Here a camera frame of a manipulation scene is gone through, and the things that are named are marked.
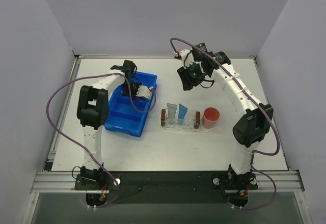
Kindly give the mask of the blue toothpaste tube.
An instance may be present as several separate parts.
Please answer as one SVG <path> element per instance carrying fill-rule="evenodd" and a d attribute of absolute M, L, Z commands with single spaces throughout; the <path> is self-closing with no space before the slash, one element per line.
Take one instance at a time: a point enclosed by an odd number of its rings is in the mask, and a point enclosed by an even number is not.
<path fill-rule="evenodd" d="M 188 108 L 186 106 L 179 104 L 179 111 L 178 111 L 178 123 L 179 124 L 184 123 L 187 110 L 188 110 Z"/>

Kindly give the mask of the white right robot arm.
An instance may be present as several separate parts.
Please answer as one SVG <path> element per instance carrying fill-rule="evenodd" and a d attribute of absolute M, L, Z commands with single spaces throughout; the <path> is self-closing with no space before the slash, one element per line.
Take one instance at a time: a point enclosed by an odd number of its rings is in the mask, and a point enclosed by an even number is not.
<path fill-rule="evenodd" d="M 253 151 L 269 132 L 269 121 L 274 113 L 272 106 L 263 104 L 252 95 L 224 52 L 209 52 L 206 45 L 200 43 L 196 48 L 175 51 L 174 55 L 182 61 L 177 73 L 185 91 L 210 77 L 221 87 L 239 113 L 240 118 L 232 128 L 237 147 L 229 165 L 229 179 L 235 183 L 250 180 Z"/>

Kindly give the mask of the white toothpaste tube green cap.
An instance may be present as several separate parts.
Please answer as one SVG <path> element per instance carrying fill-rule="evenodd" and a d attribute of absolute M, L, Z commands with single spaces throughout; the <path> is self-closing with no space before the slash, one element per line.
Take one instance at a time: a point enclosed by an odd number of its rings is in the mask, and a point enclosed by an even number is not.
<path fill-rule="evenodd" d="M 175 122 L 175 116 L 176 116 L 177 108 L 178 108 L 177 104 L 167 103 L 168 120 L 169 120 L 170 123 Z"/>

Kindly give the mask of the pink plastic cup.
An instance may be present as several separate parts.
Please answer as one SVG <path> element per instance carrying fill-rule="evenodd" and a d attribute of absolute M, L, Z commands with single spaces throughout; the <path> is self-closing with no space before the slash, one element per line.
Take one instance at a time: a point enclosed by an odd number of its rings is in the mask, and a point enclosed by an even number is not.
<path fill-rule="evenodd" d="M 208 107 L 203 112 L 202 124 L 205 128 L 213 128 L 220 118 L 220 112 L 214 107 Z"/>

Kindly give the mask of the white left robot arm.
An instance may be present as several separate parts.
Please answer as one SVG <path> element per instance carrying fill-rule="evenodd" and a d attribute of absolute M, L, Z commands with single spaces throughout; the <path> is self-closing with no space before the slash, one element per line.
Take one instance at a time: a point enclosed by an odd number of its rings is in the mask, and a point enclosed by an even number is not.
<path fill-rule="evenodd" d="M 82 126 L 86 148 L 80 175 L 93 189 L 101 188 L 106 179 L 106 172 L 102 169 L 101 134 L 109 116 L 108 97 L 121 85 L 124 86 L 126 96 L 135 97 L 141 86 L 141 83 L 132 81 L 136 70 L 133 61 L 125 60 L 121 66 L 112 66 L 109 76 L 80 89 L 77 118 Z"/>

